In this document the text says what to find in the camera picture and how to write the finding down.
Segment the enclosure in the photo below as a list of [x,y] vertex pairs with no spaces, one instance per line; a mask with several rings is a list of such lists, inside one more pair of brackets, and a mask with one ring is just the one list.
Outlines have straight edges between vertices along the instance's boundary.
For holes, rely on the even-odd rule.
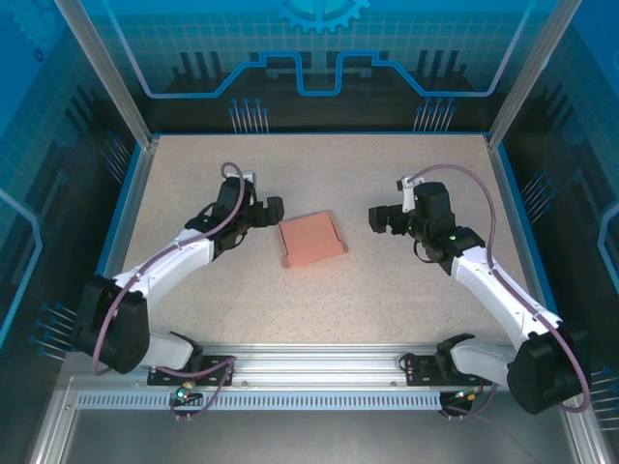
[[[3,2],[2,462],[615,462],[618,22],[611,0]],[[169,244],[226,161],[284,219],[330,211],[347,252],[285,269],[277,228],[256,229],[167,293],[154,331],[237,358],[212,410],[177,423],[175,388],[95,377],[69,335],[90,277]],[[448,423],[435,406],[462,385],[407,385],[403,354],[462,333],[510,343],[368,225],[437,163],[482,179],[496,259],[589,333],[584,413],[528,415],[499,389],[480,420]],[[426,178],[486,239],[478,186]]]

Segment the robotic arm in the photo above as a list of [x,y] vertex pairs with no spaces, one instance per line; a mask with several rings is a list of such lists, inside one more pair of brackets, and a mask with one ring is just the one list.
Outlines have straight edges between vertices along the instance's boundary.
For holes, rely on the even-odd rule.
[[[445,378],[474,374],[507,385],[518,404],[531,414],[581,393],[575,371],[563,349],[536,316],[548,321],[568,342],[580,365],[589,365],[587,334],[569,331],[561,319],[525,292],[500,266],[487,263],[485,242],[470,228],[456,225],[449,193],[441,183],[425,183],[407,176],[398,181],[401,205],[369,210],[369,225],[376,233],[409,235],[414,251],[421,244],[428,261],[468,288],[507,333],[512,347],[483,343],[463,333],[439,343],[435,360]],[[498,270],[524,304],[497,279]],[[590,383],[590,374],[586,372]]]
[[[198,238],[222,224],[234,211],[241,182],[245,183],[245,194],[235,217],[219,232],[208,238]],[[282,218],[280,197],[267,198],[266,207],[257,201],[253,172],[244,172],[243,179],[228,175],[221,184],[217,201],[189,220],[169,246],[147,260],[145,263],[152,264],[144,274],[138,275],[144,267],[142,263],[113,278],[95,276],[86,284],[72,335],[74,347],[93,356],[103,319],[112,302],[138,275],[138,281],[120,302],[107,330],[100,361],[122,374],[139,365],[188,372],[199,370],[201,346],[177,333],[151,333],[150,311],[193,271],[240,245],[250,228],[276,225]]]

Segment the gear logo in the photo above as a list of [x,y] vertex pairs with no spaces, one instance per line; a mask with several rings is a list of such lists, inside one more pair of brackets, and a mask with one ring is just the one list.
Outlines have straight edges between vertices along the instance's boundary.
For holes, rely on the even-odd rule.
[[360,10],[369,7],[369,0],[274,0],[274,6],[291,27],[321,34],[325,29],[336,32],[339,26],[348,27],[348,20],[361,17]]
[[56,9],[52,0],[0,0],[0,14],[10,13],[28,40],[44,48],[56,31]]

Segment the speckled tabletop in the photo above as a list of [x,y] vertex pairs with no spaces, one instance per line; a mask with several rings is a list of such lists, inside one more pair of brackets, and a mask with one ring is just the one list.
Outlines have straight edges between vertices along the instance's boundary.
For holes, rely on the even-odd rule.
[[[523,284],[480,135],[163,136],[125,269],[166,246],[215,201],[227,160],[256,172],[260,199],[281,196],[285,218],[331,210],[349,251],[285,269],[277,227],[251,230],[241,246],[152,308],[154,331],[202,342],[437,342],[462,332],[508,341],[464,287],[413,255],[409,238],[377,235],[368,226],[369,207],[401,202],[396,179],[438,162],[461,164],[487,182],[498,206],[495,256]],[[427,180],[446,184],[459,224],[487,235],[487,204],[476,184],[450,171]]]

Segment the slotted metal strip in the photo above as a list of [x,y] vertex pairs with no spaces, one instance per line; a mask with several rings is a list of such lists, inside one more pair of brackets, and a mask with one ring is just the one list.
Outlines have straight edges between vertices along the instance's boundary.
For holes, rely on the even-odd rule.
[[[170,391],[85,391],[77,409],[166,410]],[[179,411],[203,406],[210,391]],[[212,406],[216,411],[436,411],[438,391],[223,391]]]

